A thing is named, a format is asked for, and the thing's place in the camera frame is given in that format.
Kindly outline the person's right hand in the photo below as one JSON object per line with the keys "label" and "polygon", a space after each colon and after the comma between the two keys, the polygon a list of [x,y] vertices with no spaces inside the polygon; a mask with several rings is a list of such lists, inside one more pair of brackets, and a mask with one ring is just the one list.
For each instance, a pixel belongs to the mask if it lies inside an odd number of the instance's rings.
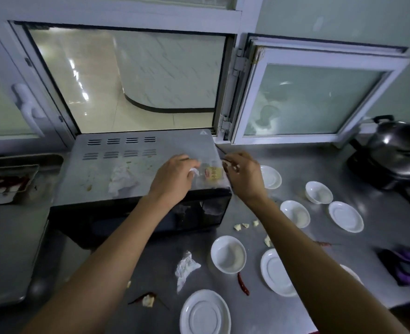
{"label": "person's right hand", "polygon": [[242,171],[227,175],[236,196],[248,207],[268,200],[260,164],[246,151],[243,151]]}

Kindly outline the person's left hand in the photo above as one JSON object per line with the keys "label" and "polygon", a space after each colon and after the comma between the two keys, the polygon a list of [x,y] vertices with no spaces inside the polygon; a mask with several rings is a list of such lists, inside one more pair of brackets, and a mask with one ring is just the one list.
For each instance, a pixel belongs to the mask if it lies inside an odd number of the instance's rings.
{"label": "person's left hand", "polygon": [[148,197],[158,202],[160,206],[171,209],[185,198],[191,189],[193,178],[179,178],[169,174],[168,161],[158,169]]}

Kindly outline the clear plastic packet yellow label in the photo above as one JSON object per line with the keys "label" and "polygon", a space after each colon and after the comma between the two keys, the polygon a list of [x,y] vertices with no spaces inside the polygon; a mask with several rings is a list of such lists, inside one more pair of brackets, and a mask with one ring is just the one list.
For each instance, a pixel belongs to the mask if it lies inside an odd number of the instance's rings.
{"label": "clear plastic packet yellow label", "polygon": [[228,185],[221,160],[201,161],[198,168],[190,169],[193,173],[193,186],[197,189],[226,187]]}

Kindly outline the person's right forearm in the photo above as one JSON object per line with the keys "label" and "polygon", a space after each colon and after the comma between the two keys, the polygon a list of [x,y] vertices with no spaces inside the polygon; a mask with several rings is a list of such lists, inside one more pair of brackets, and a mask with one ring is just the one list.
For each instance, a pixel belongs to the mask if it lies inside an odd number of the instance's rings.
{"label": "person's right forearm", "polygon": [[410,334],[271,199],[253,196],[244,203],[263,224],[320,334]]}

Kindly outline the person's left forearm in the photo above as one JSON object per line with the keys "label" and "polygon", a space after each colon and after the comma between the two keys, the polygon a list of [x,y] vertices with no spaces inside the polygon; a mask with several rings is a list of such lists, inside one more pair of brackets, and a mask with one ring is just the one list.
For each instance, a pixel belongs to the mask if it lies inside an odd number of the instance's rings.
{"label": "person's left forearm", "polygon": [[104,330],[156,226],[181,200],[174,199],[174,194],[143,197],[20,334],[98,334]]}

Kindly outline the white ceramic saucer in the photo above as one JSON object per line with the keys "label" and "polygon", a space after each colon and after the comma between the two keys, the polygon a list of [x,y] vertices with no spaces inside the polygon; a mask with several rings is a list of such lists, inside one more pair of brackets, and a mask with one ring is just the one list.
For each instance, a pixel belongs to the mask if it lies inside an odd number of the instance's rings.
{"label": "white ceramic saucer", "polygon": [[231,326],[227,303],[209,289],[191,294],[180,313],[180,334],[230,334]]}
{"label": "white ceramic saucer", "polygon": [[348,272],[351,276],[353,276],[353,278],[354,278],[355,280],[357,280],[360,284],[364,285],[363,281],[360,279],[360,277],[359,277],[352,269],[350,269],[349,267],[347,267],[347,266],[345,266],[345,265],[343,265],[343,264],[340,264],[340,266],[341,266],[346,272]]}
{"label": "white ceramic saucer", "polygon": [[328,205],[332,221],[345,231],[359,233],[364,230],[364,221],[358,211],[351,205],[333,201]]}
{"label": "white ceramic saucer", "polygon": [[274,248],[267,250],[262,255],[260,269],[265,283],[273,292],[282,297],[297,296],[285,266]]}
{"label": "white ceramic saucer", "polygon": [[264,187],[268,190],[275,190],[279,188],[282,184],[280,173],[270,166],[261,165],[260,168]]}

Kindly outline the grey black microwave oven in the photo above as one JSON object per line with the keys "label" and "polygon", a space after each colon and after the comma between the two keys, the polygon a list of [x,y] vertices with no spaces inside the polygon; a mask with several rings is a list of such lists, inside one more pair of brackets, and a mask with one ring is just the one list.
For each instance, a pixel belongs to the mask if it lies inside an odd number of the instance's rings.
{"label": "grey black microwave oven", "polygon": [[151,239],[217,228],[231,185],[207,128],[81,134],[63,165],[48,215],[81,248],[99,247],[146,195],[157,170],[177,154],[201,163],[191,190],[162,219]]}

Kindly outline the crumpled white tissue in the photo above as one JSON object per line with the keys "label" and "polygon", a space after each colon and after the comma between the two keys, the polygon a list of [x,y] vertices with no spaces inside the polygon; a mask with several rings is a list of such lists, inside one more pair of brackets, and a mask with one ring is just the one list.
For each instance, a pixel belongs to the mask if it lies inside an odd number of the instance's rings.
{"label": "crumpled white tissue", "polygon": [[138,184],[136,177],[131,173],[127,163],[113,168],[111,173],[108,192],[113,198],[119,196],[120,190],[128,189]]}

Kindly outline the white ceramic bowl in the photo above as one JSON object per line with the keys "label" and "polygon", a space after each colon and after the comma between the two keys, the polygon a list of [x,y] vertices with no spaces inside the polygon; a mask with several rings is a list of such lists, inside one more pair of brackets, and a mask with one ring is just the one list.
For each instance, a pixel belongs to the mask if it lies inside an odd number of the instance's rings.
{"label": "white ceramic bowl", "polygon": [[210,250],[215,267],[224,274],[237,274],[245,266],[247,252],[241,241],[233,236],[217,238]]}
{"label": "white ceramic bowl", "polygon": [[305,195],[308,201],[314,204],[330,204],[334,198],[330,189],[317,181],[309,181],[306,183]]}
{"label": "white ceramic bowl", "polygon": [[308,210],[299,202],[287,200],[281,203],[280,210],[299,228],[303,229],[311,223]]}

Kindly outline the open white window sash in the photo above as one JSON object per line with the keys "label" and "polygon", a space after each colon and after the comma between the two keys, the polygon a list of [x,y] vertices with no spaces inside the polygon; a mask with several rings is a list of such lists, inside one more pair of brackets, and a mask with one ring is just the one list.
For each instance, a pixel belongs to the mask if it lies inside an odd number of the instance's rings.
{"label": "open white window sash", "polygon": [[410,64],[407,48],[249,34],[232,145],[339,142]]}

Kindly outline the crumpled clear plastic wrapper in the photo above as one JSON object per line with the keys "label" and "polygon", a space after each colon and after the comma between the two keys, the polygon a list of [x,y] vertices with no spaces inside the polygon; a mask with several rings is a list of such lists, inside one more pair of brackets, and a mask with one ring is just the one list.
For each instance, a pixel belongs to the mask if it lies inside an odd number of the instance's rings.
{"label": "crumpled clear plastic wrapper", "polygon": [[193,260],[192,253],[190,251],[186,251],[183,258],[177,264],[175,271],[175,276],[177,277],[177,294],[180,293],[181,289],[185,285],[188,276],[199,268],[201,268],[201,264]]}

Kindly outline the steel pot with lid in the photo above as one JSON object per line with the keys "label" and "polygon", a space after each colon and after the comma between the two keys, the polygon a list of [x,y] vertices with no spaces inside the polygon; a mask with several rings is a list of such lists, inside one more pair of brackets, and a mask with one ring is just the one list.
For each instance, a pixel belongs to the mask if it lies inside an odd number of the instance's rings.
{"label": "steel pot with lid", "polygon": [[396,121],[393,115],[376,116],[375,134],[365,149],[378,165],[400,177],[410,177],[410,123]]}

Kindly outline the metal tray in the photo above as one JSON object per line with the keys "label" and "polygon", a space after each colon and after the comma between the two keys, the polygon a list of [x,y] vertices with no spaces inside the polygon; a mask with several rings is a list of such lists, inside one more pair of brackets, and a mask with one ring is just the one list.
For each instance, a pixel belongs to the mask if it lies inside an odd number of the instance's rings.
{"label": "metal tray", "polygon": [[39,169],[38,164],[0,167],[0,205],[12,203],[19,193],[25,192]]}

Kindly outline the purple cloth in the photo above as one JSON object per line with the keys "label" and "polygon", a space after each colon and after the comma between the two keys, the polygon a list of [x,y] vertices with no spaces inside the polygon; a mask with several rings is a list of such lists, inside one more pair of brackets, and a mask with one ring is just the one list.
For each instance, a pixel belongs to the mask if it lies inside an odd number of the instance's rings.
{"label": "purple cloth", "polygon": [[410,286],[410,247],[378,249],[377,257],[399,286]]}

